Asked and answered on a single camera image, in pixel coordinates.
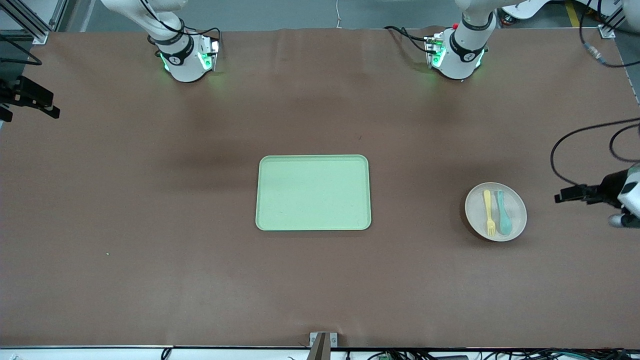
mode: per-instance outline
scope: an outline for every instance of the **cable connector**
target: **cable connector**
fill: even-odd
[[[602,53],[600,53],[600,51],[598,49],[596,49],[595,46],[589,44],[588,42],[585,42],[583,44],[584,48],[587,49],[587,52],[596,60],[598,60],[600,63],[607,63],[604,58],[602,57]]]

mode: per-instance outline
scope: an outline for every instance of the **green tray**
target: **green tray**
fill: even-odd
[[[367,158],[266,156],[260,161],[255,224],[265,231],[367,229],[371,225]]]

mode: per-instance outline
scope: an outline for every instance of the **white plate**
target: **white plate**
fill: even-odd
[[[489,236],[486,230],[486,210],[484,208],[485,190],[491,191],[491,212],[495,222],[495,236]],[[502,190],[504,193],[504,209],[511,219],[511,232],[500,234],[500,212],[496,193]],[[474,230],[482,237],[491,241],[509,241],[517,238],[527,225],[527,208],[520,196],[510,187],[499,183],[484,183],[473,188],[465,201],[465,214]]]

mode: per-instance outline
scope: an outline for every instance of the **yellow fork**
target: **yellow fork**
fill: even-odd
[[[486,233],[489,236],[495,236],[495,222],[491,216],[491,191],[485,190],[484,207],[486,208]]]

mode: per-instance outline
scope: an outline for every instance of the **brown table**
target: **brown table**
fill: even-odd
[[[499,30],[451,81],[382,30],[224,34],[218,72],[164,72],[144,33],[54,33],[26,75],[59,120],[17,110],[0,144],[0,343],[640,348],[640,232],[554,204],[563,134],[639,114],[624,70],[572,29]],[[588,38],[611,60],[614,42]],[[614,129],[571,138],[568,177],[626,165]],[[629,156],[640,145],[624,136]],[[372,226],[254,224],[269,154],[363,154]],[[510,243],[461,221],[478,183],[513,187]]]

